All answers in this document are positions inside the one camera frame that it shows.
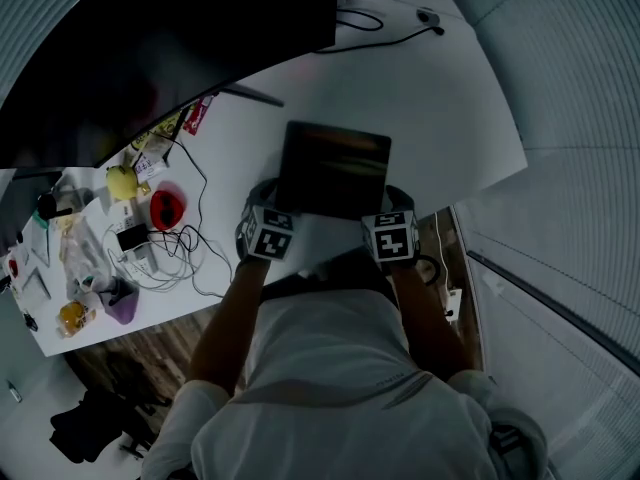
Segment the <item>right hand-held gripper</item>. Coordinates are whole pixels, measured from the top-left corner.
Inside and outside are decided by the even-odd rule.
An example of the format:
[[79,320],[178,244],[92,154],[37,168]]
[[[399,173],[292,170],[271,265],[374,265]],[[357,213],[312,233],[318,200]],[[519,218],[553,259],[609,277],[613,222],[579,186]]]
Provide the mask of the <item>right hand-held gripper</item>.
[[420,241],[414,200],[402,189],[385,186],[383,211],[363,216],[364,243],[377,263],[413,262]]

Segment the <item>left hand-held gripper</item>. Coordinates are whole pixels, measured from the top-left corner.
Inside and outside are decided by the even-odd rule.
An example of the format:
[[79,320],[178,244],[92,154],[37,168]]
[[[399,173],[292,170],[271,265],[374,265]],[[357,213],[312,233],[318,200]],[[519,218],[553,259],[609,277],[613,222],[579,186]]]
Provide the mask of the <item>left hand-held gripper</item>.
[[240,262],[253,259],[284,261],[295,235],[295,218],[275,208],[278,178],[256,185],[246,198],[235,230]]

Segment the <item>person's left forearm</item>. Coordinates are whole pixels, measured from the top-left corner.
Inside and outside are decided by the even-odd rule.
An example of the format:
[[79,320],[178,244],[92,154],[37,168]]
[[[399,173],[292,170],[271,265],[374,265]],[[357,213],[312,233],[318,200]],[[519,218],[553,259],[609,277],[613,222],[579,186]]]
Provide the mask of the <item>person's left forearm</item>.
[[251,345],[269,267],[269,261],[254,258],[236,269],[192,354],[189,381],[206,381],[230,397],[234,395]]

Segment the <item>red round object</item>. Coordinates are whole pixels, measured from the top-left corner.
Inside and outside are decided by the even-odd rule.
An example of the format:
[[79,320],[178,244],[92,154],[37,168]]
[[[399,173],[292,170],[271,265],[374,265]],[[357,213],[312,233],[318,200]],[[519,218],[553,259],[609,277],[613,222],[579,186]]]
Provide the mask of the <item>red round object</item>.
[[151,223],[159,231],[175,228],[187,207],[185,192],[172,181],[161,181],[149,205]]

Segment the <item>white power strip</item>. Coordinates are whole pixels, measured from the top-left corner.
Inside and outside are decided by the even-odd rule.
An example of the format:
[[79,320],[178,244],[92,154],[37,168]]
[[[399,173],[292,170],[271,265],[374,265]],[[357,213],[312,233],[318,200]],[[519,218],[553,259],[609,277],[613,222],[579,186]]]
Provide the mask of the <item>white power strip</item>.
[[152,276],[157,262],[149,240],[149,229],[135,199],[116,200],[108,212],[109,230],[115,234],[121,250],[118,262],[131,278]]

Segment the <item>black monitor stand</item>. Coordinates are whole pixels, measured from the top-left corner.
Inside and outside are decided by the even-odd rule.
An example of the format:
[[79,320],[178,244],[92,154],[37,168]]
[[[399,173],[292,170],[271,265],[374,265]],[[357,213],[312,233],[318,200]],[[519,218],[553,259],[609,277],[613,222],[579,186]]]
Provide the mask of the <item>black monitor stand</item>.
[[277,108],[284,107],[283,101],[238,83],[229,84],[226,87],[221,88],[219,93],[248,99]]

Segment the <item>colourful snack packets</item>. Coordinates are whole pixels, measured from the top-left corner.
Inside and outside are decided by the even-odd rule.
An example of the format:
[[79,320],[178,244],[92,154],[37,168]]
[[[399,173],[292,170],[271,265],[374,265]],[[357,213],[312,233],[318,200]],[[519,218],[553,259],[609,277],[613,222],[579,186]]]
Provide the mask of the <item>colourful snack packets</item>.
[[179,132],[195,136],[213,99],[213,96],[205,96],[197,100],[129,144],[126,158],[139,184],[168,168],[168,154]]

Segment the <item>yellow round toy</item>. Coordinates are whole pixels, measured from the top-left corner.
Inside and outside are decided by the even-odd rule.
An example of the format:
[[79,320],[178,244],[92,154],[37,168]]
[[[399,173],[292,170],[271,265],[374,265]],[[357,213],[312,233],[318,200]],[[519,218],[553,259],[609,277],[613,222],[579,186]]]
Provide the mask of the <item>yellow round toy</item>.
[[106,170],[106,186],[113,200],[127,201],[137,197],[138,180],[130,166],[109,167]]

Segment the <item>purple pouch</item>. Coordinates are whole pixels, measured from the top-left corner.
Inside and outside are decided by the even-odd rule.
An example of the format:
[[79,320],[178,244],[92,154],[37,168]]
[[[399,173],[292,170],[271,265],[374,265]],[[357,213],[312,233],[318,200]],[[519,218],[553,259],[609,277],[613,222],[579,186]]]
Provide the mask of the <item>purple pouch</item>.
[[108,316],[120,325],[132,322],[139,299],[139,290],[135,286],[121,277],[112,277],[98,295]]

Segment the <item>person's white shirt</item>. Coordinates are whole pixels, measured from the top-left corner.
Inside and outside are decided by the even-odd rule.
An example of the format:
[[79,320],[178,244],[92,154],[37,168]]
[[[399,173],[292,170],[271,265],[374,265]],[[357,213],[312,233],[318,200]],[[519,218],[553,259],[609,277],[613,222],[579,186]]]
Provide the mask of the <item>person's white shirt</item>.
[[[443,382],[412,361],[396,307],[367,290],[263,303],[230,397],[201,380],[177,392],[142,480],[542,480],[539,425],[484,373]],[[523,444],[504,456],[493,424]]]

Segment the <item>clear plastic bag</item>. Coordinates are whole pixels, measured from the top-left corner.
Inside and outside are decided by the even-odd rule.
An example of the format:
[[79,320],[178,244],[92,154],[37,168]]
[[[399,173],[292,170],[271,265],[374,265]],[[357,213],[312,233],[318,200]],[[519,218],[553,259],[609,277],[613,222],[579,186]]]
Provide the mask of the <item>clear plastic bag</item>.
[[79,218],[63,231],[59,259],[65,273],[69,299],[89,292],[100,292],[110,283],[110,267],[85,217]]

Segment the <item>bag of orange snacks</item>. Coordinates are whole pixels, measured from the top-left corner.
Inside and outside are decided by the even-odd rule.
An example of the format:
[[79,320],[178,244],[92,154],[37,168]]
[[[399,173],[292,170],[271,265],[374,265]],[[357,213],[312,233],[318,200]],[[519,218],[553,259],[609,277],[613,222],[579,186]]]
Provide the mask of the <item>bag of orange snacks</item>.
[[56,331],[61,338],[70,338],[85,328],[95,317],[95,309],[77,300],[70,301],[56,315]]

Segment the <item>large black curved monitor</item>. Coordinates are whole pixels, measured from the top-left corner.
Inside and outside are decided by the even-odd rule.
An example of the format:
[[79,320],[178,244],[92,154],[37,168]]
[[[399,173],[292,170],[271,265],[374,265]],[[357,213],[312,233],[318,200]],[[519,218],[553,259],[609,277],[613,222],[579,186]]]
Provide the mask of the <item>large black curved monitor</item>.
[[0,169],[97,167],[197,98],[330,46],[338,0],[0,0]]

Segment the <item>black cup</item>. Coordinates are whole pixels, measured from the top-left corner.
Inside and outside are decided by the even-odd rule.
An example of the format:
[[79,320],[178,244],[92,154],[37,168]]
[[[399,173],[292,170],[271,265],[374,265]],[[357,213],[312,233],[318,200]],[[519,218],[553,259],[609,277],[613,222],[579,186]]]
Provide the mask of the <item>black cup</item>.
[[70,203],[58,200],[51,193],[42,194],[38,198],[36,210],[43,221],[50,221],[74,213],[74,207]]

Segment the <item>white keyboard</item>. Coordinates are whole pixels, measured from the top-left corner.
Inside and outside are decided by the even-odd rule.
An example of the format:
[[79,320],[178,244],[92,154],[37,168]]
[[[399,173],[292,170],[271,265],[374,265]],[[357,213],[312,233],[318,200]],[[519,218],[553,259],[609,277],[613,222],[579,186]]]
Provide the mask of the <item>white keyboard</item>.
[[37,268],[27,276],[22,286],[22,298],[26,305],[39,306],[51,299],[51,295]]

